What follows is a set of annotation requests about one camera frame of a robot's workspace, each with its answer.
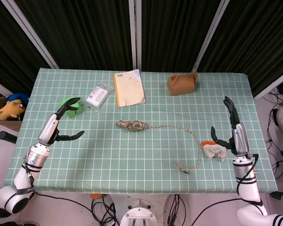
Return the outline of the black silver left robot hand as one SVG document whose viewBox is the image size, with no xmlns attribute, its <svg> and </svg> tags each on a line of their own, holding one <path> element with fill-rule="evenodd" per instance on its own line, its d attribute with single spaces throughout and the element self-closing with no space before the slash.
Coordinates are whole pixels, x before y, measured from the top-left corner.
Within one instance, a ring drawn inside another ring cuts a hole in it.
<svg viewBox="0 0 283 226">
<path fill-rule="evenodd" d="M 57 112 L 53 113 L 45 126 L 41 130 L 39 134 L 38 141 L 42 145 L 50 146 L 55 141 L 72 141 L 76 140 L 84 134 L 84 131 L 80 131 L 75 135 L 68 136 L 68 135 L 59 135 L 58 124 L 61 117 L 64 115 L 66 111 L 76 111 L 78 108 L 73 107 L 73 104 L 78 103 L 80 97 L 73 97 L 67 100 L 58 110 Z"/>
</svg>

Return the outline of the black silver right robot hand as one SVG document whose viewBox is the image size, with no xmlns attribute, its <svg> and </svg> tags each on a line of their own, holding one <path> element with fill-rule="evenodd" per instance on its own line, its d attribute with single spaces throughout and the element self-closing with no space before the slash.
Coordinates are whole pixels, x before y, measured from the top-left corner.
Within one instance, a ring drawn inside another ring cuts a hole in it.
<svg viewBox="0 0 283 226">
<path fill-rule="evenodd" d="M 226 149 L 231 150 L 232 154 L 236 156 L 247 155 L 250 151 L 249 143 L 247 139 L 246 129 L 242 122 L 240 122 L 237 110 L 233 101 L 225 96 L 224 105 L 227 107 L 230 114 L 230 123 L 232 127 L 232 137 L 229 139 L 229 142 L 218 139 L 216 136 L 215 128 L 211 127 L 211 137 L 215 143 L 225 147 Z"/>
</svg>

